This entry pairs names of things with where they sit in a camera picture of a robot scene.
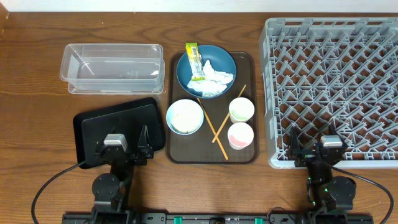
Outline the yellow snack wrapper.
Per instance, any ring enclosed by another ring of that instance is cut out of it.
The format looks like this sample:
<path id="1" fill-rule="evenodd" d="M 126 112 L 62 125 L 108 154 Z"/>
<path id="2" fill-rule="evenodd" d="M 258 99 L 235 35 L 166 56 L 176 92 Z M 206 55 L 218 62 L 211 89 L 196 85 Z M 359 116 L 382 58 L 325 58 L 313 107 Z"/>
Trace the yellow snack wrapper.
<path id="1" fill-rule="evenodd" d="M 194 42 L 189 42 L 185 44 L 185 49 L 187 52 L 188 61 L 190 63 L 192 71 L 192 81 L 199 81 L 205 79 L 205 74 L 203 72 L 203 64 L 201 60 L 201 55 L 198 51 L 198 44 Z"/>

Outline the rice leftovers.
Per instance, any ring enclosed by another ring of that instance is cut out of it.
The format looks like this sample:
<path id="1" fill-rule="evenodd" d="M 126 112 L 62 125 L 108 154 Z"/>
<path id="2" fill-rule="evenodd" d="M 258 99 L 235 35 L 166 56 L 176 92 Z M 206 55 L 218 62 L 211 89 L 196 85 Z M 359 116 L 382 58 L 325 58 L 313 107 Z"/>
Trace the rice leftovers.
<path id="1" fill-rule="evenodd" d="M 200 125 L 200 119 L 192 118 L 189 114 L 176 113 L 172 116 L 172 127 L 178 133 L 189 134 L 197 130 Z"/>

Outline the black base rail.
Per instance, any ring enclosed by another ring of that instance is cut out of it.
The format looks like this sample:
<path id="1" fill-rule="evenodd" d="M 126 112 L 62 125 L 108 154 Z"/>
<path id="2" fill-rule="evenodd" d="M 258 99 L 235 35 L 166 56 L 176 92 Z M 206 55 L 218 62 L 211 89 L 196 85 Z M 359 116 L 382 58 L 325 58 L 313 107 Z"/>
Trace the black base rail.
<path id="1" fill-rule="evenodd" d="M 62 224 L 90 223 L 140 223 L 140 224 L 294 224 L 294 215 L 272 214 L 267 216 L 242 215 L 166 215 L 164 213 L 145 213 L 136 221 L 123 215 L 64 214 Z"/>

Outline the white cup green inside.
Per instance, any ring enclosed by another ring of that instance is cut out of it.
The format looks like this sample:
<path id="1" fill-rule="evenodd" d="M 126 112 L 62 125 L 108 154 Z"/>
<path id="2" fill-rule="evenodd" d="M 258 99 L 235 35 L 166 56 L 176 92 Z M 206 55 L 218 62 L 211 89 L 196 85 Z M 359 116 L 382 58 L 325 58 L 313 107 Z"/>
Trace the white cup green inside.
<path id="1" fill-rule="evenodd" d="M 235 98 L 229 104 L 229 115 L 232 123 L 245 123 L 252 118 L 254 112 L 254 104 L 244 97 Z"/>

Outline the dark blue plate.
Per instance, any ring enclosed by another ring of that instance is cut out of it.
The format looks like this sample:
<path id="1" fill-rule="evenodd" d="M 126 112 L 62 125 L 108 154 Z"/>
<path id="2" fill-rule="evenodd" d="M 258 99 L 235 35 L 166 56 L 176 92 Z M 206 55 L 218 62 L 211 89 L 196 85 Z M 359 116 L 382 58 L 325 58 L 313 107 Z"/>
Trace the dark blue plate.
<path id="1" fill-rule="evenodd" d="M 221 47 L 215 45 L 198 45 L 198 51 L 201 55 L 203 66 L 205 62 L 209 60 L 211 62 L 212 67 L 215 70 L 220 72 L 232 73 L 234 75 L 234 80 L 230 84 L 228 84 L 227 89 L 224 92 L 222 92 L 222 94 L 226 93 L 232 87 L 237 75 L 236 63 L 232 58 L 232 55 L 228 53 L 225 49 L 222 49 Z M 199 92 L 191 90 L 187 87 L 187 84 L 189 83 L 192 77 L 192 71 L 186 51 L 182 54 L 182 56 L 177 62 L 177 69 L 175 75 L 177 77 L 180 86 L 187 93 L 195 97 L 205 98 L 200 96 Z"/>

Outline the brown serving tray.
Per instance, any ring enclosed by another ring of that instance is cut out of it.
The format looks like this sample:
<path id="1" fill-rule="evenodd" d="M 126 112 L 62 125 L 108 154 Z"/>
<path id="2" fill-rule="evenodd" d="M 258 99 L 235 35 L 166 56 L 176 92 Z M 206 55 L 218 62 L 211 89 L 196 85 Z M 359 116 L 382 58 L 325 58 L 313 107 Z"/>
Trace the brown serving tray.
<path id="1" fill-rule="evenodd" d="M 221 96 L 200 100 L 213 126 L 211 127 L 207 120 L 204 120 L 199 130 L 193 134 L 184 136 L 171 130 L 167 131 L 165 151 L 172 162 L 176 164 L 250 164 L 257 159 L 259 155 L 257 114 L 248 121 L 248 125 L 254 131 L 254 140 L 248 147 L 235 150 L 229 145 L 228 129 L 232 125 L 230 120 L 227 120 L 218 136 L 228 156 L 227 159 L 224 158 L 219 144 L 211 141 L 214 137 L 211 129 L 218 130 L 228 113 L 230 101 L 239 93 L 257 105 L 256 78 L 251 55 L 246 52 L 232 52 L 231 56 L 237 68 L 236 80 L 232 87 Z"/>

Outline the wooden chopstick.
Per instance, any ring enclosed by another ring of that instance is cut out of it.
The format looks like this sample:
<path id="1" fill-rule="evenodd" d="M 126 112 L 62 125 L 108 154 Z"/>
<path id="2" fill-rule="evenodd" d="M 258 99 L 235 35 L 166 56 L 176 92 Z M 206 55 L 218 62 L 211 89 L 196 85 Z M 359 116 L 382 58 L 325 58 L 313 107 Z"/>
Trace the wooden chopstick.
<path id="1" fill-rule="evenodd" d="M 203 106 L 203 104 L 202 104 L 202 102 L 200 101 L 199 98 L 197 98 L 197 101 L 199 102 L 199 105 L 201 106 L 201 108 L 202 108 L 202 110 L 203 110 L 203 112 L 204 112 L 204 115 L 205 115 L 205 118 L 206 118 L 206 120 L 207 120 L 207 123 L 209 124 L 210 129 L 211 129 L 211 131 L 212 131 L 212 133 L 213 133 L 213 135 L 214 135 L 214 137 L 215 137 L 216 132 L 215 132 L 215 129 L 214 129 L 214 127 L 213 127 L 213 125 L 212 125 L 212 123 L 211 123 L 211 121 L 210 121 L 210 118 L 209 118 L 209 116 L 208 116 L 208 114 L 207 114 L 207 112 L 206 112 L 206 110 L 205 110 L 205 108 L 204 108 L 204 106 Z M 216 142 L 218 143 L 218 145 L 219 145 L 219 147 L 220 147 L 220 149 L 221 149 L 221 152 L 222 152 L 223 155 L 224 155 L 224 158 L 228 161 L 228 160 L 229 160 L 229 157 L 228 157 L 228 155 L 227 155 L 227 153 L 226 153 L 226 151 L 225 151 L 225 149 L 224 149 L 224 147 L 223 147 L 221 141 L 218 139 L 218 137 L 216 137 Z"/>
<path id="2" fill-rule="evenodd" d="M 242 88 L 242 90 L 240 91 L 240 93 L 239 93 L 239 95 L 238 95 L 237 98 L 241 97 L 241 95 L 243 94 L 245 88 L 246 88 L 246 85 L 243 86 L 243 88 Z M 228 114 L 227 114 L 226 117 L 224 118 L 224 120 L 223 120 L 221 126 L 220 126 L 219 129 L 217 130 L 217 132 L 216 132 L 216 134 L 215 134 L 215 136 L 214 136 L 214 138 L 213 138 L 213 140 L 212 140 L 212 143 L 214 143 L 216 140 L 219 140 L 219 139 L 218 139 L 218 136 L 219 136 L 220 132 L 222 131 L 224 125 L 226 124 L 227 120 L 229 119 L 229 117 L 230 117 L 230 112 L 228 112 Z"/>

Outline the white napkin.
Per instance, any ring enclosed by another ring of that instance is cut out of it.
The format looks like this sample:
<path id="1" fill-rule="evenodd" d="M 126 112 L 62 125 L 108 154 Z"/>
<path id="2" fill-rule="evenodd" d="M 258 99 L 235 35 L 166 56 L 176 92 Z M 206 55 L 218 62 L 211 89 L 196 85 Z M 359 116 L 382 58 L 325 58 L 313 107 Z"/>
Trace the white napkin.
<path id="1" fill-rule="evenodd" d="M 227 85 L 234 80 L 232 73 L 215 70 L 207 60 L 203 66 L 204 80 L 190 80 L 187 87 L 200 93 L 205 98 L 216 97 L 227 89 Z"/>

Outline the black tray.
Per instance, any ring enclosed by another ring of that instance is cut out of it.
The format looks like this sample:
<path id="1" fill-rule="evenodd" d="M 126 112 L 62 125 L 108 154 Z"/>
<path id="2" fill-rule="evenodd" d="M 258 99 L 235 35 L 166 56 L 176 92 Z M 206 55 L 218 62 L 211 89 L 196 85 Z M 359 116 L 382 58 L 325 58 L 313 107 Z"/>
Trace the black tray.
<path id="1" fill-rule="evenodd" d="M 137 152 L 142 128 L 148 130 L 149 146 L 159 151 L 165 146 L 165 131 L 160 111 L 154 98 L 148 97 L 119 105 L 77 114 L 73 118 L 76 156 L 81 169 L 101 166 L 95 151 L 104 145 L 109 134 L 123 134 L 127 151 Z"/>

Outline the light blue bowl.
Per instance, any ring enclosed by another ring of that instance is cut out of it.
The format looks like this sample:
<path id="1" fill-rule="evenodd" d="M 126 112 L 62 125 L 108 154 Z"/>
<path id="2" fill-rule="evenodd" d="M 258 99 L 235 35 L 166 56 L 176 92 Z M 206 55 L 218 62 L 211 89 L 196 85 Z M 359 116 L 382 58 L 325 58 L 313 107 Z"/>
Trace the light blue bowl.
<path id="1" fill-rule="evenodd" d="M 192 118 L 200 119 L 200 121 L 201 121 L 200 127 L 203 124 L 204 112 L 203 112 L 201 106 L 196 101 L 189 100 L 189 99 L 177 100 L 176 102 L 172 103 L 169 106 L 167 113 L 166 113 L 167 125 L 176 134 L 189 135 L 189 134 L 193 134 L 200 128 L 199 127 L 193 133 L 189 133 L 189 134 L 178 133 L 176 130 L 174 130 L 174 128 L 172 127 L 172 124 L 171 124 L 172 116 L 176 113 L 189 114 Z"/>

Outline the white cup pink inside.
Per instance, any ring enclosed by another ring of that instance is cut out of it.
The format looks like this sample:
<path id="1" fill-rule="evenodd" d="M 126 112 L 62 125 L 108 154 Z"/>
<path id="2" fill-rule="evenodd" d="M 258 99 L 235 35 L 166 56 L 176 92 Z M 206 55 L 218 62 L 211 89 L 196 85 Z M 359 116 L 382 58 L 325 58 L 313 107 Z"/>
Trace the white cup pink inside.
<path id="1" fill-rule="evenodd" d="M 254 131 L 247 123 L 234 123 L 228 129 L 229 145 L 235 150 L 248 147 L 254 139 Z"/>

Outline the clear plastic waste bin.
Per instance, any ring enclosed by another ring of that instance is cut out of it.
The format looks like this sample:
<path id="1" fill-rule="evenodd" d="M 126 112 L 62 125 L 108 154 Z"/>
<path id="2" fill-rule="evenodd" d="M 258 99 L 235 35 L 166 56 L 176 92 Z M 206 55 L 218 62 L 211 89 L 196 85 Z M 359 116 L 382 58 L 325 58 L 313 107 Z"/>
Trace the clear plastic waste bin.
<path id="1" fill-rule="evenodd" d="M 165 62 L 159 44 L 68 44 L 60 79 L 72 94 L 158 95 Z"/>

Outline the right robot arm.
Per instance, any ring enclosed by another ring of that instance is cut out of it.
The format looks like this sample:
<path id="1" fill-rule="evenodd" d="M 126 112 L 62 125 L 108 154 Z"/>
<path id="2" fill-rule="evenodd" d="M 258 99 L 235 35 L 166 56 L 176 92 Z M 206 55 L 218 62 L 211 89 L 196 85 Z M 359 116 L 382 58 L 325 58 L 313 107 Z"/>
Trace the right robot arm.
<path id="1" fill-rule="evenodd" d="M 295 159 L 294 166 L 307 168 L 307 199 L 314 206 L 297 215 L 295 223 L 348 223 L 347 212 L 353 209 L 356 182 L 332 174 L 347 147 L 332 126 L 309 149 L 300 148 L 295 128 L 290 129 L 289 149 Z"/>

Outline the grey dishwasher rack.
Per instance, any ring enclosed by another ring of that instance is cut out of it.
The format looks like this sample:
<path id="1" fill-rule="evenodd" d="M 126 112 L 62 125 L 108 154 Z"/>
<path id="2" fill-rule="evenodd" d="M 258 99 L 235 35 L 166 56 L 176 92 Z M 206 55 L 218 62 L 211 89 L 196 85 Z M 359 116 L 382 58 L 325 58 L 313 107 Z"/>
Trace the grey dishwasher rack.
<path id="1" fill-rule="evenodd" d="M 347 144 L 341 169 L 397 167 L 397 19 L 271 18 L 259 39 L 267 157 L 291 169 L 333 126 Z"/>

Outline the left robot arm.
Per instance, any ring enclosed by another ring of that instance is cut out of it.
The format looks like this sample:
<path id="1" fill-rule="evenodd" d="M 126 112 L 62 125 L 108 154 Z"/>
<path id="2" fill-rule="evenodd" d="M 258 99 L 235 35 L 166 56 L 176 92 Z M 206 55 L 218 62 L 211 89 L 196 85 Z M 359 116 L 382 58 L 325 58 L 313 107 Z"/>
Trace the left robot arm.
<path id="1" fill-rule="evenodd" d="M 127 151 L 127 140 L 123 134 L 108 134 L 103 144 L 97 147 L 95 158 L 111 166 L 108 173 L 99 175 L 93 182 L 92 193 L 95 196 L 91 218 L 92 224 L 141 222 L 141 216 L 127 209 L 124 203 L 128 199 L 135 166 L 145 166 L 148 159 L 154 157 L 150 146 L 147 126 L 141 129 L 136 152 Z"/>

